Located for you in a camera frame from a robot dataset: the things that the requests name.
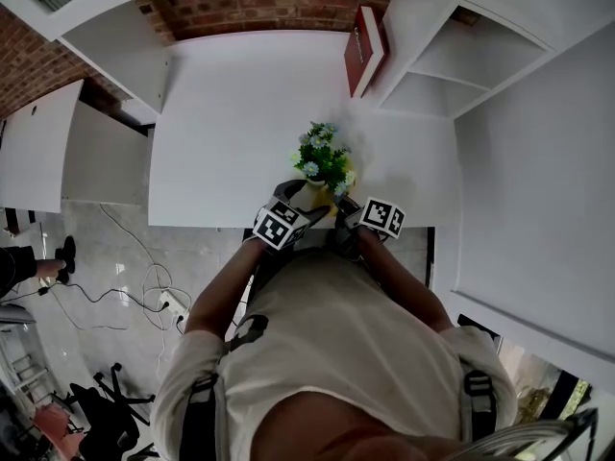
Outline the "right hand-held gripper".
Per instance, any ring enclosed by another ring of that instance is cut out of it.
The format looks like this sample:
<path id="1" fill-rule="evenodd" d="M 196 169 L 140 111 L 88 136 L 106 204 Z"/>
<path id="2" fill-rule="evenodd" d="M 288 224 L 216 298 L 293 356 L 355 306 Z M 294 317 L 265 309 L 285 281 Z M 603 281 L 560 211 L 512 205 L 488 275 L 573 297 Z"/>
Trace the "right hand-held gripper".
<path id="1" fill-rule="evenodd" d="M 348 195 L 335 199 L 337 214 L 333 244 L 346 257 L 359 257 L 357 249 L 357 231 L 366 228 L 379 238 L 380 242 L 388 238 L 398 239 L 406 214 L 397 205 L 369 197 L 364 206 L 360 206 Z"/>

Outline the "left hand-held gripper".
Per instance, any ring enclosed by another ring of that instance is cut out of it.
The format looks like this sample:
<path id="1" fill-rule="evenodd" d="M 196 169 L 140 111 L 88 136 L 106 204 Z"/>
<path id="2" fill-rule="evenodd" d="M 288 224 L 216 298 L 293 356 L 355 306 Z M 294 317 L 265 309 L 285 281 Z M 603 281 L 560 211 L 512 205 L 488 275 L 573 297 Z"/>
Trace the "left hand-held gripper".
<path id="1" fill-rule="evenodd" d="M 243 233 L 243 242 L 259 239 L 270 252 L 292 247 L 306 232 L 331 211 L 329 205 L 303 210 L 291 199 L 306 185 L 305 180 L 290 180 L 278 184 L 270 201 L 262 206 L 253 226 Z"/>

